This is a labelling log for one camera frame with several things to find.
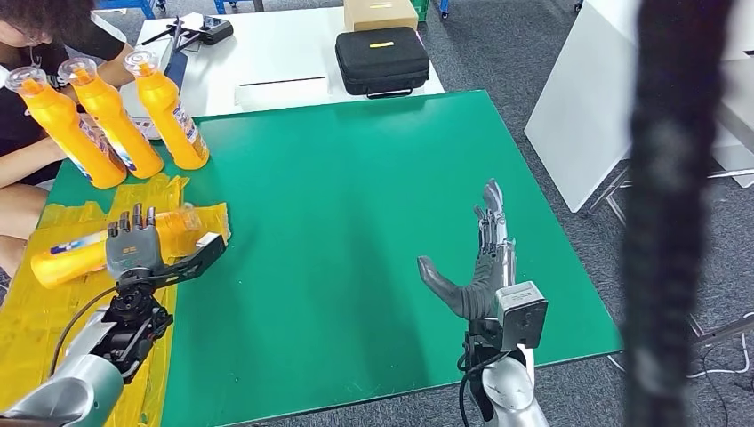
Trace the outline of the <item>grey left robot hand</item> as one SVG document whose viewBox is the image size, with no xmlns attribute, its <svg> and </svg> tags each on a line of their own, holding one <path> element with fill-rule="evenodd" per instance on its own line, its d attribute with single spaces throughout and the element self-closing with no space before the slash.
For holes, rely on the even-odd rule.
<svg viewBox="0 0 754 427">
<path fill-rule="evenodd" d="M 107 228 L 106 267 L 116 280 L 136 275 L 145 277 L 164 267 L 154 206 L 144 210 L 142 203 L 131 212 L 121 212 Z"/>
</svg>

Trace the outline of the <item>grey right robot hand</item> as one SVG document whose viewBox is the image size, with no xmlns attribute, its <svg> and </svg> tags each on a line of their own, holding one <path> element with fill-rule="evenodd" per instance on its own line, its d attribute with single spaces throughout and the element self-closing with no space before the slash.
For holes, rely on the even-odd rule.
<svg viewBox="0 0 754 427">
<path fill-rule="evenodd" d="M 472 279 L 457 286 L 443 276 L 428 256 L 417 258 L 423 283 L 458 317 L 466 320 L 497 315 L 495 293 L 514 283 L 514 241 L 509 237 L 503 210 L 503 193 L 496 180 L 483 189 L 485 207 L 474 206 L 478 226 L 478 251 Z"/>
</svg>

